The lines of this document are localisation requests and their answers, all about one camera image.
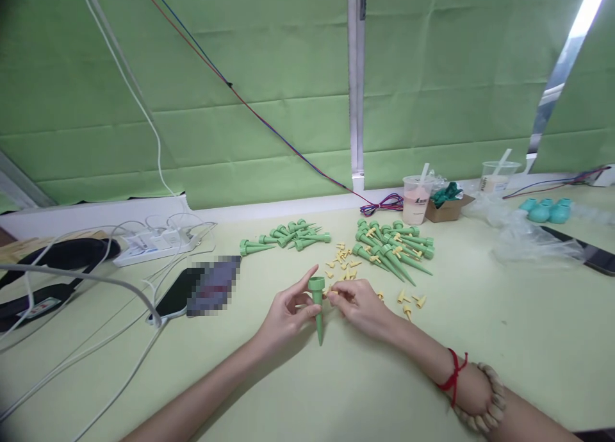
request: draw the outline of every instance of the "hand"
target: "hand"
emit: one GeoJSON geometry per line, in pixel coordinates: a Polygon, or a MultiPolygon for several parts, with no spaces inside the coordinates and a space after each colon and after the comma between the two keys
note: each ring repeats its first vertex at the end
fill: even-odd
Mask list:
{"type": "Polygon", "coordinates": [[[321,311],[321,307],[305,293],[309,278],[317,270],[318,265],[307,271],[299,282],[275,295],[263,325],[254,336],[267,352],[281,348],[299,333],[304,323],[321,311]]]}
{"type": "Polygon", "coordinates": [[[400,317],[393,314],[365,279],[337,282],[327,298],[349,322],[365,334],[378,340],[389,340],[390,332],[400,317]]]}

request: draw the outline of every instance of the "red string bracelet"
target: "red string bracelet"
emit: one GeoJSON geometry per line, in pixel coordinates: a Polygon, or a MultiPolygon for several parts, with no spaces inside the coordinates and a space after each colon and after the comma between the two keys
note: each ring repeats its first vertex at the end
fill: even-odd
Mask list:
{"type": "Polygon", "coordinates": [[[438,384],[438,387],[442,389],[444,392],[448,391],[450,388],[453,388],[453,400],[450,401],[450,407],[454,408],[455,403],[457,402],[457,378],[459,377],[459,372],[463,370],[463,368],[468,364],[468,353],[466,352],[466,360],[463,365],[459,366],[459,360],[457,358],[457,354],[451,348],[448,348],[450,353],[453,355],[453,363],[455,364],[455,370],[453,374],[448,378],[446,383],[438,384]]]}

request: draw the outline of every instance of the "phone screen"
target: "phone screen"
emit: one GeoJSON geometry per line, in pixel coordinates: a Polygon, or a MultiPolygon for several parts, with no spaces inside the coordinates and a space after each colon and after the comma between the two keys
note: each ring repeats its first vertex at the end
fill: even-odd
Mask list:
{"type": "MultiPolygon", "coordinates": [[[[574,239],[573,237],[561,233],[559,231],[554,231],[550,227],[541,226],[542,229],[547,231],[553,237],[561,240],[568,241],[574,239]]],[[[574,239],[578,242],[584,250],[585,257],[585,265],[591,267],[592,269],[596,269],[599,272],[607,275],[615,275],[615,255],[613,253],[609,253],[606,250],[599,249],[594,245],[590,245],[587,242],[584,242],[579,239],[574,239]]]]}
{"type": "MultiPolygon", "coordinates": [[[[201,276],[208,270],[207,267],[187,268],[184,269],[179,277],[173,282],[171,288],[156,304],[156,312],[161,317],[180,316],[186,313],[188,299],[195,290],[201,276]]],[[[148,322],[152,321],[152,315],[147,318],[148,322]]]]}

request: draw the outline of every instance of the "red wire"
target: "red wire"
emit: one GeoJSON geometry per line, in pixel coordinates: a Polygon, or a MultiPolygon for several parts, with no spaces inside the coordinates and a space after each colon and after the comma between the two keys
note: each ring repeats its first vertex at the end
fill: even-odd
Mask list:
{"type": "MultiPolygon", "coordinates": [[[[225,85],[227,85],[227,86],[231,89],[231,91],[235,94],[235,96],[237,96],[237,99],[239,99],[239,100],[242,102],[242,104],[243,104],[244,106],[246,106],[246,107],[250,110],[250,112],[252,112],[252,113],[256,116],[256,118],[257,118],[257,119],[259,119],[262,123],[266,124],[269,128],[273,129],[273,127],[272,127],[272,126],[271,126],[271,125],[270,125],[270,124],[269,124],[269,123],[268,123],[265,119],[263,119],[263,117],[261,117],[260,115],[258,115],[258,114],[256,113],[256,111],[255,111],[254,109],[252,109],[252,107],[251,107],[251,106],[250,106],[247,102],[245,102],[241,96],[239,96],[239,93],[237,93],[237,91],[235,91],[235,89],[234,89],[234,88],[233,88],[233,87],[232,87],[232,86],[231,86],[231,85],[230,85],[230,84],[229,84],[229,83],[228,83],[228,82],[224,79],[224,77],[222,77],[222,76],[218,73],[218,71],[216,71],[216,70],[213,68],[213,66],[212,66],[211,64],[209,64],[209,62],[208,62],[208,61],[207,61],[207,60],[206,60],[203,56],[201,56],[201,54],[199,53],[199,51],[198,51],[198,50],[194,47],[194,45],[192,45],[192,43],[191,43],[191,42],[188,40],[188,38],[187,38],[187,37],[186,37],[186,36],[182,33],[182,31],[181,31],[181,30],[179,30],[179,28],[178,28],[178,27],[177,27],[177,26],[173,23],[173,21],[171,21],[171,20],[170,20],[170,18],[167,16],[167,14],[166,14],[166,13],[162,10],[162,8],[160,8],[160,6],[158,5],[158,3],[156,3],[156,1],[155,1],[155,0],[150,0],[150,1],[151,1],[151,2],[154,4],[154,6],[158,9],[158,11],[162,13],[162,16],[164,16],[164,17],[165,17],[165,19],[167,20],[167,22],[168,22],[171,26],[173,26],[173,28],[177,31],[177,33],[178,33],[179,35],[181,35],[181,38],[183,38],[183,39],[185,40],[185,42],[186,42],[186,43],[190,46],[190,48],[192,48],[192,50],[193,50],[193,51],[194,51],[194,52],[195,52],[195,53],[199,56],[199,58],[201,58],[201,60],[202,60],[205,64],[207,64],[207,66],[208,66],[211,70],[213,70],[213,72],[214,72],[214,73],[218,76],[218,78],[220,78],[220,80],[222,80],[222,81],[225,83],[225,85]]],[[[300,153],[299,153],[299,152],[298,152],[298,151],[297,151],[294,147],[292,147],[290,144],[288,144],[288,145],[289,145],[289,147],[293,150],[293,152],[294,152],[297,156],[299,156],[299,157],[301,157],[301,158],[302,158],[302,155],[301,155],[301,154],[300,154],[300,153]]],[[[335,179],[333,179],[332,177],[328,176],[327,174],[324,174],[324,173],[323,173],[320,169],[318,169],[316,166],[314,166],[314,169],[315,169],[316,171],[318,171],[320,174],[322,174],[324,177],[326,177],[328,180],[330,180],[330,181],[334,182],[334,183],[335,183],[335,184],[337,184],[338,186],[343,187],[343,188],[344,188],[344,189],[346,189],[347,191],[352,192],[354,195],[356,195],[357,197],[359,197],[359,198],[363,199],[365,202],[367,202],[367,203],[369,203],[369,204],[371,204],[371,205],[374,205],[374,204],[373,204],[373,203],[371,203],[369,200],[367,200],[365,197],[363,197],[362,195],[360,195],[360,194],[356,193],[354,190],[352,190],[352,189],[350,189],[350,188],[347,188],[347,187],[346,187],[346,186],[344,186],[343,184],[341,184],[341,183],[337,182],[337,181],[336,181],[335,179]]]]}

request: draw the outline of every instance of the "light green tabletop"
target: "light green tabletop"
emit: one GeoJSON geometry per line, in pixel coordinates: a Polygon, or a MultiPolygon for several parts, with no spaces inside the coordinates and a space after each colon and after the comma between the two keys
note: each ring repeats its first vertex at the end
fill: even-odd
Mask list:
{"type": "MultiPolygon", "coordinates": [[[[615,209],[612,188],[571,186],[531,196],[566,196],[615,209]]],[[[521,198],[510,200],[511,206],[520,202],[521,198]]],[[[360,217],[358,210],[349,209],[218,226],[215,255],[237,254],[241,239],[256,241],[275,225],[298,218],[322,225],[332,243],[317,243],[301,253],[272,249],[244,258],[227,309],[213,316],[172,320],[132,383],[82,440],[120,439],[248,340],[277,291],[315,263],[320,264],[319,275],[331,270],[324,263],[334,258],[335,243],[352,247],[360,217]]],[[[379,211],[374,219],[392,224],[400,213],[379,211]]],[[[554,227],[615,252],[613,227],[575,219],[554,227]]],[[[508,387],[567,428],[614,426],[615,279],[585,266],[559,271],[537,270],[530,264],[502,266],[489,252],[497,232],[467,218],[424,223],[421,236],[436,241],[436,257],[425,262],[434,276],[410,269],[417,288],[366,262],[355,269],[359,278],[369,279],[384,293],[386,305],[400,316],[397,295],[402,288],[410,295],[427,295],[425,307],[413,309],[419,327],[458,354],[467,351],[470,360],[489,363],[508,387]]],[[[208,245],[205,241],[195,252],[208,245]]],[[[177,265],[162,290],[187,264],[213,261],[212,255],[177,265]]],[[[139,280],[166,262],[121,269],[108,263],[97,272],[144,286],[139,280]]],[[[341,275],[339,265],[333,272],[335,278],[327,284],[341,275]]],[[[43,329],[0,355],[2,409],[79,345],[83,343],[78,350],[84,350],[96,344],[144,309],[122,288],[87,287],[43,329]]],[[[72,439],[121,387],[153,334],[154,328],[139,320],[63,372],[7,419],[8,438],[72,439]]],[[[306,330],[264,364],[205,430],[201,439],[214,442],[475,439],[450,411],[448,400],[405,357],[356,332],[327,306],[322,347],[314,329],[306,330]]]]}

